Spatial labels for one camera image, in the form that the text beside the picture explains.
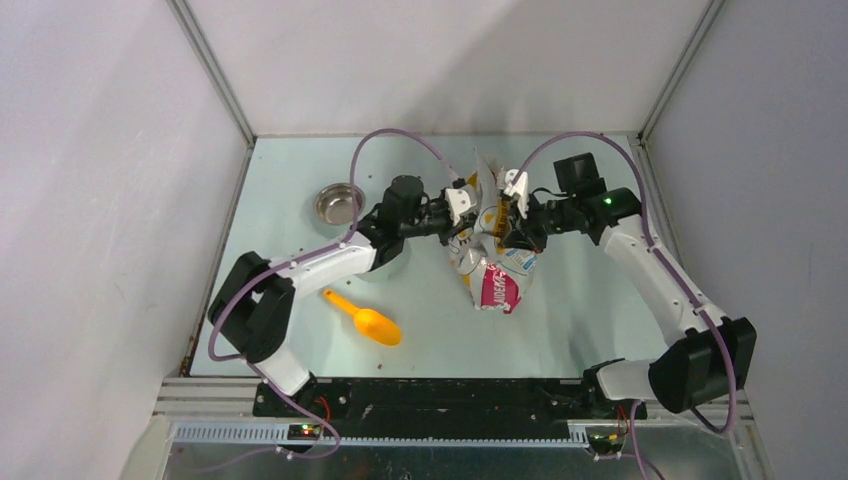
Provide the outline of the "white yellow pet food bag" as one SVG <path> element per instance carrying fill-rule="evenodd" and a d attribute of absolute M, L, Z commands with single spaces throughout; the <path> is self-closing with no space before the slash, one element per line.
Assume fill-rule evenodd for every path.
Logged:
<path fill-rule="evenodd" d="M 467 184 L 468 198 L 476 205 L 466 217 L 468 222 L 447 239 L 447 255 L 475 309 L 509 315 L 533 283 L 537 254 L 505 245 L 512 201 L 504 189 L 515 171 L 491 155 L 475 155 L 476 171 Z"/>

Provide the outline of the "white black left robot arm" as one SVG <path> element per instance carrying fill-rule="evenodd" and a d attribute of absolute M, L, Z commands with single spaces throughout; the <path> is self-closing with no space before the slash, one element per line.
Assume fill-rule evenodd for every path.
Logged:
<path fill-rule="evenodd" d="M 213 325 L 208 354 L 218 337 L 277 393 L 292 416 L 304 416 L 316 403 L 312 373 L 287 338 L 296 300 L 333 282 L 380 269 L 398 257 L 409 238 L 435 235 L 441 242 L 472 225 L 478 196 L 463 179 L 429 198 L 422 181 L 401 175 L 392 180 L 363 219 L 339 239 L 315 251 L 274 263 L 249 251 L 237 258 L 207 315 Z"/>

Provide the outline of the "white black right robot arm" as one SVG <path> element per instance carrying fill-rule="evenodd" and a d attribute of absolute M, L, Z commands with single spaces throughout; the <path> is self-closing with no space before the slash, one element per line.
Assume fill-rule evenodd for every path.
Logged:
<path fill-rule="evenodd" d="M 554 173 L 560 194 L 546 202 L 529 191 L 527 173 L 506 173 L 505 244 L 541 252 L 551 235 L 588 236 L 632 282 L 667 345 L 655 360 L 594 367 L 596 381 L 581 392 L 585 411 L 606 418 L 622 400 L 639 399 L 681 413 L 742 388 L 757 340 L 752 323 L 730 319 L 707 298 L 652 234 L 637 195 L 626 187 L 608 189 L 592 154 L 559 160 Z"/>

